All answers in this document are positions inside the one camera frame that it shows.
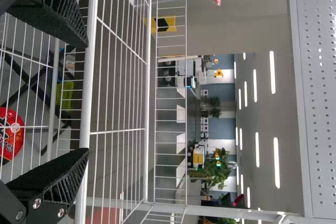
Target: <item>yellow sign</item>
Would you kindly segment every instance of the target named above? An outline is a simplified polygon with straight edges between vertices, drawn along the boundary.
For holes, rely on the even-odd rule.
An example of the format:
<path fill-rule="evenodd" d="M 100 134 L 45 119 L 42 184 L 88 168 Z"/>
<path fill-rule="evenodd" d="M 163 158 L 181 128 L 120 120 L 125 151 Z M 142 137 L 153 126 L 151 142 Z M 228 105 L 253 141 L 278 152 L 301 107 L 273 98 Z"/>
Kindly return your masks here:
<path fill-rule="evenodd" d="M 194 164 L 203 164 L 203 153 L 194 153 Z"/>
<path fill-rule="evenodd" d="M 224 77 L 224 74 L 221 69 L 217 69 L 217 72 L 215 72 L 215 78 L 222 78 Z"/>
<path fill-rule="evenodd" d="M 168 31 L 177 31 L 176 29 L 176 17 L 175 16 L 170 16 L 170 17 L 159 17 L 159 20 L 157 21 L 156 24 L 156 17 L 152 18 L 152 25 L 151 25 L 151 33 L 156 32 L 156 26 L 157 32 L 158 33 L 164 33 Z"/>

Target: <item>green basket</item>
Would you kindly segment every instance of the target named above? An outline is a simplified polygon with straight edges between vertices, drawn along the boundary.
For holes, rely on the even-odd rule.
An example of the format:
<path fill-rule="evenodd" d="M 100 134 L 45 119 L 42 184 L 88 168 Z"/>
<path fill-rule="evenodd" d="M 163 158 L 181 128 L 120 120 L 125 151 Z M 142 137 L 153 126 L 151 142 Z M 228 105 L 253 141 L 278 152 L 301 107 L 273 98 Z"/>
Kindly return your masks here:
<path fill-rule="evenodd" d="M 72 90 L 74 88 L 73 81 L 66 81 L 57 84 L 56 105 L 57 106 L 61 105 L 62 85 L 63 85 L 62 109 L 70 110 L 71 109 L 70 100 L 72 98 Z"/>

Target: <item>perforated metal panel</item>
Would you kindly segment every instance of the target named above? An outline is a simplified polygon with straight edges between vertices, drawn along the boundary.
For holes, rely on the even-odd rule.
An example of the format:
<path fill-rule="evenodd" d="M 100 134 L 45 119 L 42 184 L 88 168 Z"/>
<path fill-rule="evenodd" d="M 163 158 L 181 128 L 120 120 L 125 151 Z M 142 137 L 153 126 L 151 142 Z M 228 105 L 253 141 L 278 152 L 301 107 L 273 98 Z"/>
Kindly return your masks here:
<path fill-rule="evenodd" d="M 336 219 L 335 3 L 290 0 L 305 214 L 331 219 Z"/>

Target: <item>ceiling light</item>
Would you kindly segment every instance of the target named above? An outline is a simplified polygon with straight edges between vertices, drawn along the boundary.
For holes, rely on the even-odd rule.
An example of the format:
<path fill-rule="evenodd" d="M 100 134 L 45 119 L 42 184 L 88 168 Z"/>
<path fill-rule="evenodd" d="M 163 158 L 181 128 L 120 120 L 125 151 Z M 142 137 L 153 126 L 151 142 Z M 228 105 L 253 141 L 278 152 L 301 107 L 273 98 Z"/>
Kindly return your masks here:
<path fill-rule="evenodd" d="M 277 137 L 274 137 L 273 144 L 274 144 L 275 185 L 277 188 L 280 188 L 279 142 Z"/>
<path fill-rule="evenodd" d="M 259 133 L 256 132 L 256 165 L 257 167 L 260 166 L 260 160 L 259 160 Z"/>
<path fill-rule="evenodd" d="M 275 94 L 275 65 L 274 65 L 274 52 L 269 52 L 269 67 L 271 71 L 271 91 L 272 94 Z"/>
<path fill-rule="evenodd" d="M 242 91 L 240 89 L 238 89 L 238 98 L 239 98 L 239 109 L 241 110 L 242 107 Z"/>
<path fill-rule="evenodd" d="M 244 81 L 244 97 L 245 97 L 245 107 L 247 107 L 247 82 Z"/>
<path fill-rule="evenodd" d="M 237 186 L 239 186 L 239 166 L 237 166 Z"/>
<path fill-rule="evenodd" d="M 238 146 L 238 127 L 236 127 L 236 146 Z"/>
<path fill-rule="evenodd" d="M 235 79 L 237 78 L 237 67 L 236 67 L 236 62 L 233 62 L 233 68 L 234 68 L 234 74 L 235 74 Z"/>
<path fill-rule="evenodd" d="M 247 208 L 251 207 L 251 196 L 250 196 L 250 188 L 247 187 Z"/>
<path fill-rule="evenodd" d="M 261 211 L 260 207 L 258 207 L 258 211 Z M 261 220 L 258 220 L 258 224 L 261 224 Z"/>
<path fill-rule="evenodd" d="M 242 174 L 240 175 L 240 191 L 241 194 L 244 194 L 244 177 Z"/>
<path fill-rule="evenodd" d="M 242 128 L 239 129 L 239 134 L 240 134 L 240 150 L 243 150 L 243 131 Z"/>
<path fill-rule="evenodd" d="M 254 91 L 254 102 L 258 101 L 257 95 L 257 71 L 253 70 L 253 91 Z"/>

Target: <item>screw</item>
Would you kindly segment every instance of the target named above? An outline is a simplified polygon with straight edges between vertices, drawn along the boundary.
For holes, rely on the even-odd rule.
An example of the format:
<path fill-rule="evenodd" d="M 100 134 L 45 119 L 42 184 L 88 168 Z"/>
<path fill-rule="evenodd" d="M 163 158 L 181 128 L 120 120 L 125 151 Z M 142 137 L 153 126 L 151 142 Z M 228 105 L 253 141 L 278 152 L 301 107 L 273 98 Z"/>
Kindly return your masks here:
<path fill-rule="evenodd" d="M 64 208 L 60 208 L 57 214 L 58 218 L 61 218 L 64 215 Z"/>
<path fill-rule="evenodd" d="M 22 211 L 19 211 L 19 212 L 17 212 L 17 214 L 16 214 L 16 216 L 15 216 L 15 219 L 16 219 L 16 220 L 21 220 L 22 216 L 23 216 L 23 212 L 22 212 Z"/>
<path fill-rule="evenodd" d="M 41 205 L 41 199 L 40 198 L 35 199 L 34 204 L 33 204 L 33 208 L 37 209 L 37 208 L 40 207 L 40 205 Z"/>

